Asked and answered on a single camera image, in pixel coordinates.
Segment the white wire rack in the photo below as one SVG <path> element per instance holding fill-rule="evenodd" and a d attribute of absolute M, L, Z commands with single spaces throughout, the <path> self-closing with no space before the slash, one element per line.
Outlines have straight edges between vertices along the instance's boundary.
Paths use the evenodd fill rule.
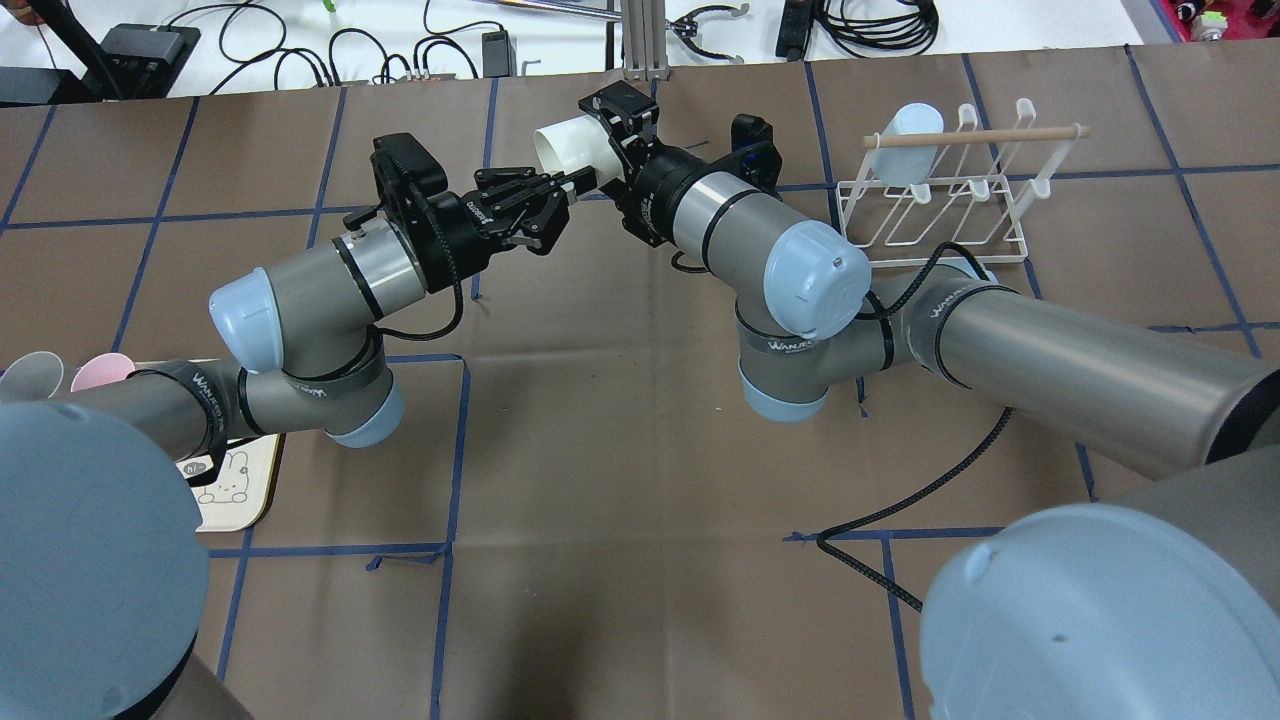
<path fill-rule="evenodd" d="M 970 104 L 964 104 L 957 109 L 959 122 L 954 132 L 893 137 L 876 133 L 867 137 L 864 145 L 868 150 L 858 172 L 858 179 L 841 181 L 836 184 L 840 197 L 840 224 L 845 237 L 855 246 L 867 249 L 869 254 L 873 254 L 870 250 L 876 247 L 913 247 L 928 240 L 929 251 L 943 241 L 951 241 L 969 246 L 974 255 L 987 264 L 1024 260 L 1028 249 L 1021 219 L 1034 201 L 1050 197 L 1050 179 L 1075 142 L 1089 135 L 1089 128 L 1074 124 L 1065 128 L 1032 129 L 1036 124 L 1036 105 L 1023 97 L 1018 100 L 1016 110 L 1018 120 L 1014 127 L 1004 131 L 979 129 L 978 110 Z M 1056 141 L 1057 145 L 1039 172 L 1030 179 L 1011 182 L 1005 174 L 1005 168 L 1018 158 L 1023 145 L 1047 141 Z M 984 174 L 965 174 L 973 146 L 986 143 L 996 146 L 995 160 Z M 908 187 L 890 187 L 876 177 L 872 163 L 878 152 L 910 145 L 938 146 L 933 167 L 924 182 Z M 859 202 L 868 200 L 868 193 L 872 191 L 877 191 L 876 195 L 890 201 L 888 213 L 870 237 L 851 237 L 850 220 L 858 215 Z M 861 208 L 867 205 L 870 202 L 864 202 Z M 881 209 L 884 206 L 883 202 L 877 205 Z M 991 223 L 989 218 L 997 213 L 998 219 Z M 922 222 L 924 228 L 915 229 Z M 928 260 L 928 255 L 929 252 L 919 258 L 874 259 L 873 254 L 872 265 L 918 266 Z"/>

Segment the black cable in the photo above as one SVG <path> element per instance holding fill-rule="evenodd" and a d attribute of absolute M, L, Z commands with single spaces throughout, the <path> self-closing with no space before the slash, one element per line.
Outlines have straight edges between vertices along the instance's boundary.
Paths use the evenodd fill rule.
<path fill-rule="evenodd" d="M 280 38 L 275 42 L 275 45 L 271 47 L 271 50 L 266 50 L 264 53 L 270 53 L 270 51 L 274 51 L 274 50 L 284 50 L 284 41 L 285 41 L 285 38 L 288 37 L 288 33 L 289 33 L 288 24 L 284 22 L 284 18 L 279 13 L 276 13 L 275 10 L 273 10 L 270 8 L 266 8 L 266 6 L 262 6 L 262 5 L 256 5 L 255 3 L 256 3 L 256 0 L 244 0 L 242 3 L 215 3 L 215 4 L 211 4 L 211 5 L 201 5 L 198 8 L 191 8 L 189 10 L 183 10 L 183 12 L 178 13 L 177 15 L 174 15 L 173 18 L 170 18 L 169 20 L 166 20 L 164 24 L 161 24 L 160 28 L 161 29 L 172 29 L 173 28 L 173 23 L 175 23 L 175 22 L 178 22 L 182 18 L 186 18 L 188 15 L 195 15 L 196 13 L 205 13 L 205 12 L 209 12 L 209 10 L 230 10 L 230 13 L 227 15 L 227 18 L 223 19 L 223 27 L 218 29 L 218 51 L 229 63 L 236 63 L 236 64 L 248 63 L 248 61 L 253 60 L 253 58 L 248 58 L 248 59 L 236 58 L 236 56 L 232 56 L 232 54 L 227 51 L 227 32 L 230 28 L 232 22 L 241 13 L 243 13 L 244 10 L 257 10 L 260 13 L 266 13 L 273 19 L 275 19 L 276 23 L 280 24 Z"/>
<path fill-rule="evenodd" d="M 436 219 L 435 210 L 431 209 L 431 205 L 416 190 L 413 195 L 415 204 L 424 209 L 426 222 L 431 224 L 431 232 L 435 233 L 435 237 L 440 238 L 440 251 L 444 252 L 444 263 L 449 266 L 449 278 L 453 281 L 453 318 L 449 319 L 449 324 L 433 333 L 406 333 L 390 328 L 378 328 L 378 332 L 410 342 L 431 342 L 458 329 L 458 325 L 462 323 L 462 275 L 458 273 L 457 263 L 453 261 L 453 249 L 449 247 L 449 241 L 444 237 L 444 228 L 440 227 L 440 220 Z"/>
<path fill-rule="evenodd" d="M 399 53 L 392 53 L 390 55 L 387 56 L 385 60 L 383 60 L 383 69 L 381 72 L 378 73 L 378 77 L 381 79 L 383 83 L 392 82 L 392 60 L 399 60 L 401 63 L 403 63 L 406 74 L 413 72 L 408 65 L 408 58 L 401 55 Z"/>
<path fill-rule="evenodd" d="M 120 83 L 115 77 L 115 63 L 108 58 L 102 46 L 93 40 L 93 36 L 84 29 L 84 26 L 81 24 L 70 8 L 64 6 L 59 0 L 35 0 L 29 4 L 36 14 L 45 20 L 45 24 L 49 26 L 49 29 L 63 41 L 63 45 L 79 61 L 84 63 L 84 68 L 102 86 L 104 91 L 110 88 L 115 100 L 129 99 L 120 90 Z"/>
<path fill-rule="evenodd" d="M 680 261 L 680 259 L 684 258 L 684 256 L 685 256 L 685 251 L 684 250 L 677 250 L 676 254 L 671 256 L 671 266 L 673 269 L 680 270 L 681 273 L 685 273 L 685 274 L 689 274 L 689 275 L 700 275 L 703 273 L 709 273 L 710 272 L 707 268 L 703 268 L 703 266 L 699 266 L 699 265 L 685 265 L 684 263 Z"/>
<path fill-rule="evenodd" d="M 232 22 L 244 10 L 261 10 L 271 15 L 273 18 L 275 18 L 276 22 L 280 23 L 280 38 L 275 41 L 275 45 L 271 49 L 283 50 L 284 41 L 289 36 L 289 27 L 284 23 L 284 18 L 282 18 L 279 13 L 276 13 L 270 8 L 264 8 L 262 5 L 255 5 L 253 0 L 244 0 L 244 3 L 242 3 L 239 8 L 236 8 L 234 10 L 230 12 L 229 15 L 227 15 L 227 19 L 223 20 L 223 27 L 219 28 L 218 31 L 218 51 L 221 53 L 223 58 L 225 58 L 230 63 L 244 61 L 239 58 L 233 58 L 232 54 L 227 51 L 227 31 L 230 29 Z"/>
<path fill-rule="evenodd" d="M 379 53 L 383 54 L 383 64 L 388 63 L 388 58 L 390 58 L 390 55 L 387 53 L 387 47 L 376 37 L 374 37 L 371 32 L 360 29 L 358 27 L 344 27 L 329 36 L 329 72 L 333 74 L 334 83 L 342 85 L 342 76 L 338 74 L 338 65 L 333 59 L 333 46 L 338 38 L 344 35 L 360 35 L 362 37 L 367 37 L 374 42 L 374 45 L 378 46 Z"/>
<path fill-rule="evenodd" d="M 911 12 L 888 18 L 850 18 L 846 12 L 849 0 L 840 0 L 840 13 L 831 12 L 831 0 L 826 0 L 817 12 L 818 24 L 827 31 L 837 47 L 855 58 L 867 58 L 863 50 L 877 53 L 910 51 L 919 55 L 933 46 L 938 38 L 938 10 L 934 0 L 899 0 L 899 4 L 913 8 Z"/>
<path fill-rule="evenodd" d="M 325 86 L 324 77 L 320 74 L 320 68 L 324 67 L 324 61 L 321 60 L 320 67 L 317 68 L 316 64 L 311 60 L 311 58 L 307 56 L 306 53 L 307 53 L 306 47 L 285 47 L 284 50 L 280 51 L 280 58 L 275 61 L 275 76 L 271 78 L 271 85 L 275 87 L 275 90 L 280 90 L 280 68 L 284 65 L 284 61 L 289 59 L 291 55 L 297 55 L 298 58 L 302 58 L 303 61 L 306 61 L 307 67 L 311 68 L 311 74 L 316 78 L 316 87 Z"/>
<path fill-rule="evenodd" d="M 435 37 L 435 38 L 431 38 L 431 41 L 426 44 L 426 47 L 422 49 L 422 69 L 424 70 L 426 70 L 428 73 L 431 72 L 431 67 L 428 64 L 426 56 L 431 51 L 433 47 L 438 47 L 440 45 L 444 45 L 447 47 L 452 47 L 452 49 L 457 50 L 458 54 L 462 55 L 462 59 L 465 59 L 467 61 L 467 67 L 471 69 L 471 78 L 472 79 L 479 79 L 480 78 L 480 73 L 476 70 L 476 64 L 475 64 L 475 61 L 471 60 L 471 55 L 467 55 L 467 51 L 463 50 L 461 45 L 458 45 L 456 41 L 453 41 L 453 40 L 451 40 L 448 37 Z"/>
<path fill-rule="evenodd" d="M 929 273 L 932 273 L 933 268 L 937 266 L 938 260 L 942 259 L 942 254 L 947 252 L 948 250 L 964 258 L 969 263 L 969 266 L 973 268 L 974 273 L 977 273 L 979 278 L 984 281 L 991 279 L 991 275 L 987 274 L 987 269 L 982 266 L 982 263 L 979 263 L 978 259 L 973 256 L 973 252 L 969 252 L 966 247 L 964 247 L 963 245 L 957 245 L 955 242 L 943 242 L 933 250 L 933 254 L 929 255 L 929 260 L 924 264 L 923 268 L 920 268 L 920 272 L 915 274 L 915 278 L 911 281 L 911 284 L 906 286 L 906 290 L 902 291 L 902 295 L 900 295 L 899 299 L 895 300 L 892 305 L 890 305 L 883 310 L 877 310 L 874 313 L 859 313 L 854 315 L 854 318 L 859 320 L 883 320 L 891 315 L 897 314 L 897 311 L 901 310 L 909 300 L 911 300 L 911 296 L 914 296 L 920 290 L 920 286 L 924 284 L 924 279 L 929 277 Z"/>
<path fill-rule="evenodd" d="M 888 507 L 877 510 L 876 512 L 872 512 L 870 515 L 867 515 L 864 518 L 850 520 L 849 523 L 844 523 L 833 528 L 827 528 L 826 530 L 818 533 L 817 538 L 818 550 L 826 552 L 827 555 L 835 557 L 836 560 L 840 560 L 841 562 L 849 565 L 854 570 L 858 570 L 859 573 L 869 578 L 879 587 L 893 593 L 893 596 L 905 602 L 909 607 L 911 607 L 911 610 L 919 612 L 924 607 L 924 603 L 920 602 L 918 597 L 909 593 L 905 588 L 902 588 L 902 585 L 899 585 L 893 580 L 888 579 L 887 577 L 884 577 L 884 574 L 877 571 L 874 568 L 868 566 L 856 557 L 849 555 L 847 552 L 840 550 L 838 547 L 832 546 L 831 542 L 828 541 L 831 541 L 831 538 L 838 534 L 856 530 L 858 528 L 869 525 L 872 523 L 876 523 L 877 520 L 883 520 L 884 518 L 888 518 L 890 515 L 893 515 L 896 512 L 901 512 L 902 510 L 906 510 L 908 507 L 933 495 L 938 488 L 955 479 L 960 473 L 968 470 L 970 465 L 973 465 L 979 457 L 982 457 L 982 455 L 987 452 L 988 448 L 991 448 L 992 443 L 996 442 L 996 438 L 1000 437 L 1000 433 L 1005 430 L 1005 427 L 1009 425 L 1009 419 L 1012 418 L 1012 415 L 1014 415 L 1014 409 L 1005 407 L 1005 411 L 1000 414 L 1000 419 L 996 420 L 996 425 L 991 428 L 991 432 L 987 433 L 987 437 L 982 438 L 982 442 L 978 443 L 978 447 L 973 448 L 973 451 L 969 452 L 969 455 L 966 455 L 964 460 L 956 464 L 955 468 L 951 468 L 941 478 L 920 488 L 915 495 L 911 495 L 910 497 L 895 502 Z"/>
<path fill-rule="evenodd" d="M 428 35 L 442 35 L 442 36 L 443 35 L 453 35 L 456 32 L 462 32 L 465 29 L 471 29 L 474 27 L 480 27 L 480 26 L 492 26 L 492 27 L 498 28 L 499 31 L 506 31 L 507 29 L 498 20 L 476 20 L 474 23 L 467 23 L 465 26 L 458 26 L 458 27 L 451 28 L 451 29 L 434 31 L 434 29 L 431 29 L 431 26 L 426 24 L 426 12 L 430 10 L 430 9 L 431 9 L 431 0 L 426 0 L 425 3 L 422 3 L 422 29 L 425 29 Z"/>
<path fill-rule="evenodd" d="M 45 44 L 45 53 L 49 53 L 49 64 L 58 69 L 58 60 L 54 59 L 54 49 L 49 46 L 49 38 L 45 37 L 45 26 L 37 24 L 36 32 L 40 33 L 40 41 Z"/>

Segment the black velcro strap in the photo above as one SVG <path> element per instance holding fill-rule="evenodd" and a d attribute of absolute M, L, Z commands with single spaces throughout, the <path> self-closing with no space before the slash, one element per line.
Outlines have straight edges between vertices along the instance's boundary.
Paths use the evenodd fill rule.
<path fill-rule="evenodd" d="M 868 290 L 867 301 L 870 302 L 873 313 L 884 315 L 884 304 L 881 302 L 878 295 Z M 881 372 L 883 373 L 893 366 L 893 352 L 896 351 L 893 346 L 893 325 L 888 322 L 888 315 L 881 318 L 881 336 L 884 338 L 884 364 L 881 365 Z"/>
<path fill-rule="evenodd" d="M 374 296 L 374 288 L 369 287 L 369 281 L 365 279 L 365 273 L 361 272 L 360 265 L 356 264 L 356 259 L 351 256 L 351 250 L 347 249 L 347 243 L 342 241 L 340 237 L 333 238 L 333 246 L 338 251 L 338 256 L 342 258 L 342 264 L 347 265 L 347 272 L 351 273 L 351 279 L 356 281 L 356 287 L 360 288 L 360 295 L 365 299 L 365 305 L 369 306 L 369 311 L 374 314 L 374 320 L 381 320 L 387 316 L 383 313 L 381 305 L 378 304 L 378 297 Z"/>
<path fill-rule="evenodd" d="M 129 373 L 134 375 L 163 375 L 180 384 L 192 397 L 200 402 L 205 410 L 205 437 L 200 443 L 200 450 L 209 452 L 212 466 L 209 470 L 187 478 L 187 484 L 193 488 L 214 484 L 218 473 L 223 469 L 223 460 L 227 457 L 227 443 L 230 439 L 230 401 L 223 386 L 209 377 L 204 368 L 188 360 L 169 360 L 151 368 Z"/>
<path fill-rule="evenodd" d="M 165 679 L 156 685 L 156 689 L 147 693 L 147 697 L 133 703 L 133 707 L 120 712 L 115 716 L 115 720 L 148 720 L 155 716 L 164 701 L 169 700 L 169 693 L 173 692 L 173 687 L 178 684 L 178 676 L 182 671 L 187 669 L 187 661 L 191 660 L 191 651 L 196 648 L 196 638 L 191 638 L 191 644 L 187 646 L 187 652 L 182 653 L 182 660 L 174 665 L 173 671 L 169 673 Z"/>

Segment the blue tape grid line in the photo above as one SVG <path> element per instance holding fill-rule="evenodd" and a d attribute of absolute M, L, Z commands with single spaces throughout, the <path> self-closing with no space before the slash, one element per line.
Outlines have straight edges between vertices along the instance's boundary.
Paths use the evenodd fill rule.
<path fill-rule="evenodd" d="M 232 638 L 236 637 L 236 618 L 239 615 L 239 601 L 244 593 L 244 573 L 248 571 L 248 552 L 253 546 L 252 525 L 244 530 L 241 541 L 241 559 L 236 565 L 236 584 L 232 587 L 232 602 L 227 609 L 227 625 L 223 628 L 223 647 L 218 652 L 218 679 L 227 680 L 227 661 L 232 655 Z"/>
<path fill-rule="evenodd" d="M 1234 173 L 1268 173 L 1280 172 L 1280 164 L 1268 163 L 1260 165 L 1212 165 L 1207 168 L 1180 168 L 1184 176 L 1204 176 L 1204 174 L 1234 174 Z M 1133 177 L 1172 177 L 1175 173 L 1169 169 L 1148 169 L 1148 170 L 1085 170 L 1085 172 L 1070 172 L 1070 173 L 1055 173 L 1055 181 L 1073 181 L 1073 179 L 1107 179 L 1107 178 L 1133 178 Z M 1009 176 L 1011 181 L 1025 181 L 1030 179 L 1033 176 Z M 813 182 L 813 183 L 795 183 L 795 184 L 780 184 L 778 192 L 813 192 L 813 191 L 827 191 L 833 192 L 836 190 L 835 182 Z M 609 197 L 602 193 L 591 193 L 581 197 L 581 200 L 609 200 Z M 348 213 L 361 210 L 364 206 L 360 205 L 335 205 L 332 208 L 323 208 L 320 210 L 321 215 L 346 215 Z M 316 213 L 315 208 L 285 208 L 280 210 L 246 210 L 239 213 L 201 213 L 201 214 L 188 214 L 188 215 L 165 215 L 161 218 L 161 223 L 198 223 L 206 220 L 244 220 L 244 219 L 259 219 L 259 218 L 285 218 L 297 215 L 311 215 Z M 0 223 L 0 229 L 14 229 L 14 231 L 27 231 L 27 229 L 49 229 L 49 228 L 92 228 L 102 225 L 146 225 L 154 223 L 155 218 L 137 217 L 137 218 L 99 218 L 99 219 L 83 219 L 83 220 L 42 220 L 32 223 Z"/>
<path fill-rule="evenodd" d="M 891 583 L 896 583 L 893 577 L 893 551 L 890 548 L 888 538 L 881 539 L 881 557 L 884 561 L 884 577 Z M 915 720 L 915 701 L 911 700 L 911 673 L 906 665 L 906 641 L 902 637 L 902 609 L 897 596 L 891 592 L 888 597 L 888 618 L 893 629 L 893 656 L 897 660 L 897 684 L 902 692 L 902 716 L 906 720 Z"/>
<path fill-rule="evenodd" d="M 1093 462 L 1089 461 L 1089 451 L 1080 443 L 1075 443 L 1075 456 L 1080 461 L 1080 473 L 1084 475 L 1084 492 L 1089 496 L 1089 502 L 1097 502 L 1098 496 L 1093 492 Z"/>
<path fill-rule="evenodd" d="M 818 147 L 822 150 L 822 177 L 826 182 L 820 188 L 812 186 L 791 187 L 826 190 L 827 211 L 831 213 L 831 227 L 840 229 L 840 205 L 836 201 L 836 177 L 831 169 L 831 149 L 827 146 L 827 126 L 822 120 L 822 101 L 818 99 L 818 81 L 813 77 L 813 63 L 808 60 L 804 61 L 804 77 L 809 83 L 809 102 L 813 105 L 813 122 L 818 129 Z"/>
<path fill-rule="evenodd" d="M 333 131 L 329 132 L 329 150 L 324 158 L 324 172 L 320 173 L 320 190 L 316 191 L 316 204 L 311 209 L 311 231 L 307 233 L 307 250 L 316 245 L 316 232 L 320 229 L 320 217 L 324 215 L 324 196 L 329 191 L 329 173 L 333 170 L 333 156 L 338 151 L 338 135 L 342 131 L 342 114 L 347 109 L 347 87 L 338 90 L 338 109 L 333 115 Z"/>
<path fill-rule="evenodd" d="M 347 555 L 433 555 L 443 552 L 443 542 L 387 543 L 387 544 L 321 544 L 310 547 L 242 547 L 241 550 L 210 550 L 214 560 L 239 557 L 342 557 Z"/>
<path fill-rule="evenodd" d="M 133 275 L 133 286 L 129 288 L 129 297 L 124 301 L 124 313 L 120 314 L 120 325 L 115 331 L 115 340 L 111 342 L 111 352 L 119 352 L 124 343 L 124 331 L 129 327 L 129 316 L 133 315 L 133 304 L 138 299 L 138 290 L 142 288 L 142 277 L 147 272 L 147 261 L 151 259 L 151 249 L 155 247 L 156 236 L 160 233 L 160 220 L 164 218 L 164 209 L 169 205 L 169 195 L 173 193 L 173 183 L 178 179 L 178 168 L 182 167 L 182 156 L 187 152 L 187 141 L 191 140 L 191 128 L 196 126 L 196 111 L 200 110 L 200 97 L 191 101 L 191 111 L 187 114 L 187 126 L 182 129 L 182 140 L 178 141 L 178 151 L 174 154 L 173 165 L 169 167 L 169 179 L 165 181 L 164 192 L 160 193 L 160 205 L 151 218 L 151 231 L 147 233 L 147 243 L 142 246 L 142 259 L 138 260 L 138 270 Z"/>
<path fill-rule="evenodd" d="M 1240 306 L 1240 300 L 1236 297 L 1235 290 L 1231 288 L 1231 283 L 1226 278 L 1226 269 L 1222 266 L 1222 261 L 1217 256 L 1213 241 L 1210 238 L 1208 229 L 1204 227 L 1204 220 L 1201 218 L 1194 197 L 1192 197 L 1190 186 L 1187 184 L 1183 168 L 1178 164 L 1178 156 L 1174 152 L 1172 143 L 1169 141 L 1169 133 L 1165 132 L 1165 124 L 1160 120 L 1156 105 L 1152 102 L 1151 94 L 1147 91 L 1147 83 L 1142 78 L 1142 69 L 1138 67 L 1138 59 L 1133 54 L 1133 47 L 1126 45 L 1124 53 L 1125 58 L 1129 59 L 1129 70 L 1133 73 L 1133 81 L 1138 86 L 1138 95 L 1142 96 L 1142 104 L 1147 109 L 1151 124 L 1156 128 L 1156 136 L 1160 137 L 1161 147 L 1165 149 L 1165 155 L 1169 158 L 1169 165 L 1172 168 L 1174 178 L 1178 181 L 1178 190 L 1181 191 L 1183 201 L 1187 204 L 1187 210 L 1192 214 L 1192 220 L 1196 223 L 1196 232 L 1199 234 L 1201 243 L 1204 246 L 1204 252 L 1208 255 L 1208 261 L 1213 266 L 1213 273 L 1217 274 L 1217 281 L 1222 286 L 1222 292 L 1226 293 L 1226 301 L 1231 305 L 1231 311 L 1235 314 L 1235 319 L 1240 324 L 1240 332 L 1244 334 L 1244 342 L 1248 343 L 1249 352 L 1253 354 L 1254 357 L 1262 357 L 1262 351 L 1258 348 L 1257 340 L 1253 337 L 1253 331 L 1249 328 L 1248 319 L 1244 316 L 1244 309 Z"/>
<path fill-rule="evenodd" d="M 467 418 L 471 407 L 471 368 L 461 355 L 396 355 L 387 359 L 389 364 L 419 363 L 462 363 L 462 387 L 458 397 L 458 423 L 453 448 L 453 480 L 449 497 L 449 519 L 444 542 L 425 543 L 387 543 L 387 544 L 332 544 L 300 547 L 253 547 L 253 528 L 244 532 L 239 550 L 211 550 L 211 559 L 237 559 L 236 584 L 232 589 L 230 606 L 227 612 L 227 626 L 223 632 L 223 646 L 218 659 L 218 676 L 227 678 L 227 665 L 230 659 L 232 643 L 236 637 L 236 620 L 244 591 L 244 574 L 248 561 L 271 557 L 344 557 L 344 556 L 435 556 L 443 557 L 443 577 L 440 580 L 440 601 L 435 625 L 434 669 L 431 675 L 431 720 L 440 717 L 440 694 L 444 689 L 444 653 L 449 624 L 449 601 L 453 592 L 453 543 L 458 536 L 458 514 L 462 502 L 462 466 L 466 455 Z"/>
<path fill-rule="evenodd" d="M 45 114 L 45 123 L 40 126 L 40 135 L 36 136 L 36 143 L 31 146 L 31 155 L 27 156 L 27 164 L 22 168 L 22 174 L 18 176 L 18 184 L 13 188 L 13 196 L 9 197 L 9 205 L 4 209 L 4 215 L 0 215 L 0 234 L 9 227 L 9 220 L 13 219 L 13 211 L 18 208 L 18 197 L 22 196 L 22 188 L 27 186 L 27 181 L 31 178 L 31 170 L 36 167 L 36 158 L 40 156 L 40 149 L 45 145 L 45 138 L 49 137 L 49 128 L 54 124 L 54 115 L 58 113 L 58 105 L 50 105 L 49 113 Z"/>
<path fill-rule="evenodd" d="M 453 495 L 449 497 L 449 529 L 440 579 L 440 605 L 435 620 L 435 662 L 431 673 L 431 720 L 440 719 L 440 693 L 444 692 L 444 643 L 449 629 L 449 600 L 453 593 L 453 543 L 458 538 L 458 510 L 462 502 L 462 464 L 467 445 L 467 416 L 471 410 L 471 368 L 462 361 L 462 389 L 458 395 L 458 429 L 453 446 Z"/>

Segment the light blue joint cap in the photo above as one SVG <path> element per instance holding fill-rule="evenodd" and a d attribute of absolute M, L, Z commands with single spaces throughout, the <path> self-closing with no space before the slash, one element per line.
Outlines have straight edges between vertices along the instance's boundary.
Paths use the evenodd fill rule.
<path fill-rule="evenodd" d="M 756 415 L 774 423 L 800 423 L 813 418 L 827 404 L 827 396 L 829 395 L 829 391 L 824 392 L 822 397 L 813 402 L 787 402 L 772 395 L 765 395 L 760 388 L 751 384 L 751 380 L 746 379 L 746 374 L 742 373 L 741 364 L 737 366 L 737 374 L 742 378 L 742 393 L 746 396 L 746 404 L 751 406 L 751 410 L 755 410 Z"/>
<path fill-rule="evenodd" d="M 284 366 L 280 309 L 266 270 L 253 268 L 252 273 L 214 291 L 209 314 L 227 348 L 246 370 L 257 375 Z"/>
<path fill-rule="evenodd" d="M 205 610 L 197 525 L 182 473 L 136 428 L 0 405 L 0 717 L 115 717 L 159 687 Z"/>
<path fill-rule="evenodd" d="M 867 255 L 818 220 L 787 228 L 764 265 L 769 314 L 805 340 L 827 340 L 845 329 L 870 287 Z"/>
<path fill-rule="evenodd" d="M 372 418 L 344 436 L 326 434 L 343 447 L 371 447 L 389 438 L 403 419 L 404 396 L 399 391 L 399 383 L 392 377 L 392 391 Z"/>

